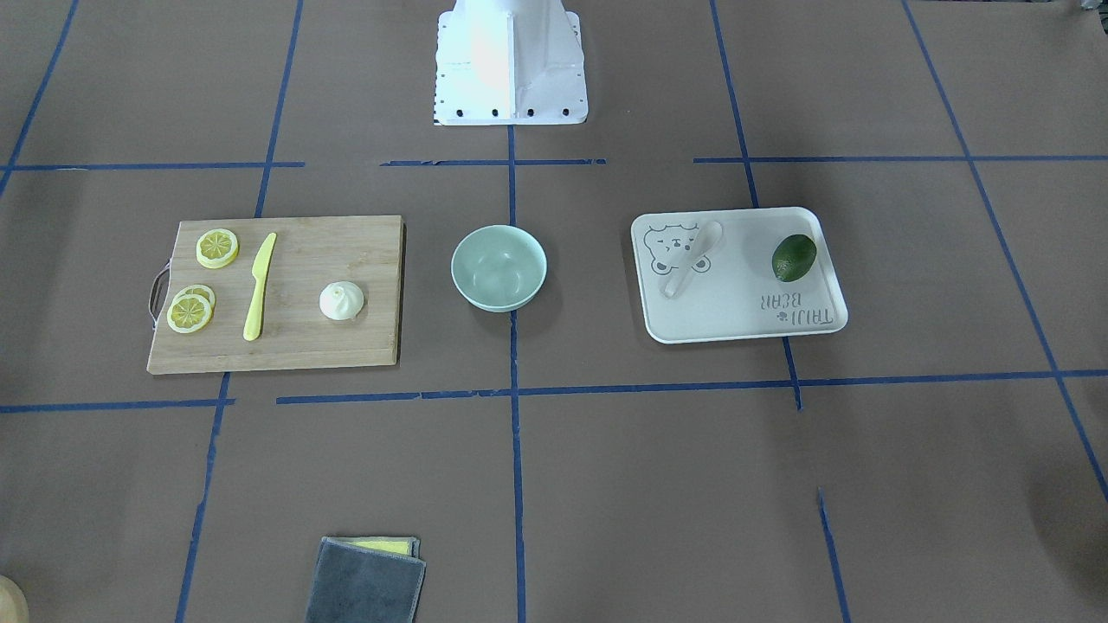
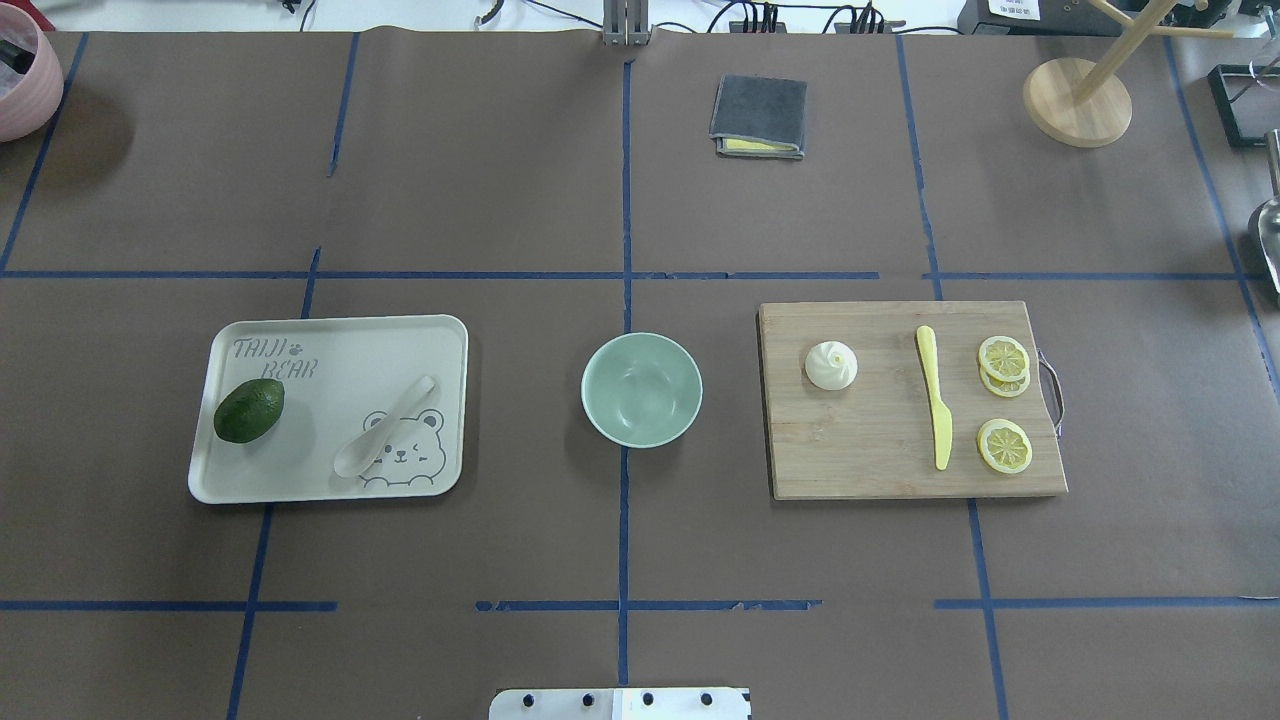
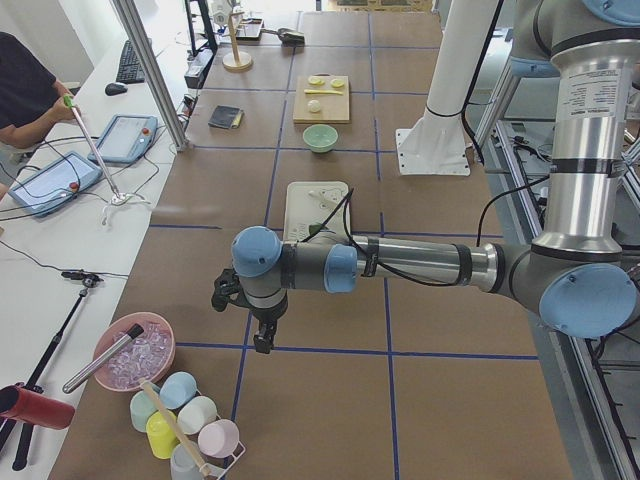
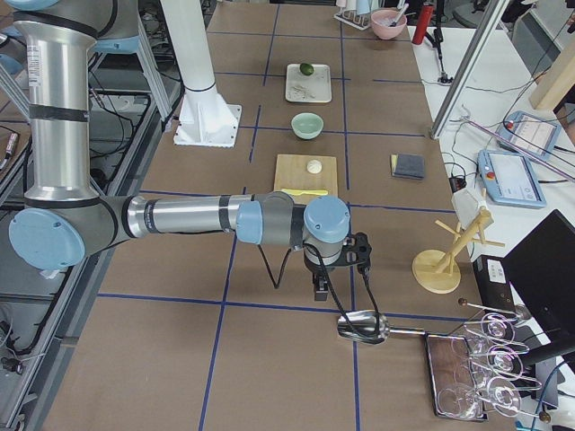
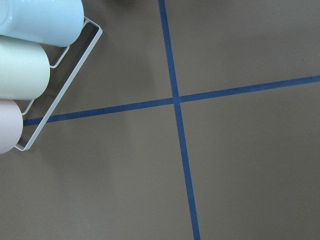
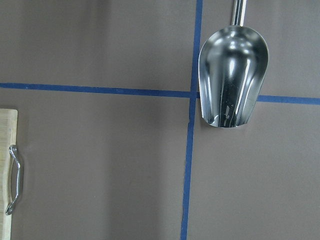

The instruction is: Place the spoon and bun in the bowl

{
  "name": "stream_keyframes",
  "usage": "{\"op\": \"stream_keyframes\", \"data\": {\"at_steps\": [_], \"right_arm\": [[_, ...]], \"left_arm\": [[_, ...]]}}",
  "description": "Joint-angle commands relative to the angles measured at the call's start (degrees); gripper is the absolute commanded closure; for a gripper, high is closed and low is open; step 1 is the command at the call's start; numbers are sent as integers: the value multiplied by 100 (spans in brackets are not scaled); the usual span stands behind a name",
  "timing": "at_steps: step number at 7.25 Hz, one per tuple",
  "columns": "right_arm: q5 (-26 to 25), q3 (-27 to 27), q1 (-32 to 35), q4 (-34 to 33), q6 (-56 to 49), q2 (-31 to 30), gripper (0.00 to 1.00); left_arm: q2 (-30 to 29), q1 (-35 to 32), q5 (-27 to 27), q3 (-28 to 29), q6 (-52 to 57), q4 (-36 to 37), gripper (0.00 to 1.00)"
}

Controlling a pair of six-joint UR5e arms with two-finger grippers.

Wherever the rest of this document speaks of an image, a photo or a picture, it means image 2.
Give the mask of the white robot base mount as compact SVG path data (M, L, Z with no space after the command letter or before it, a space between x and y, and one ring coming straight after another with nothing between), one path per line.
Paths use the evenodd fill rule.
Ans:
M489 719L751 719L748 688L607 687L507 689Z

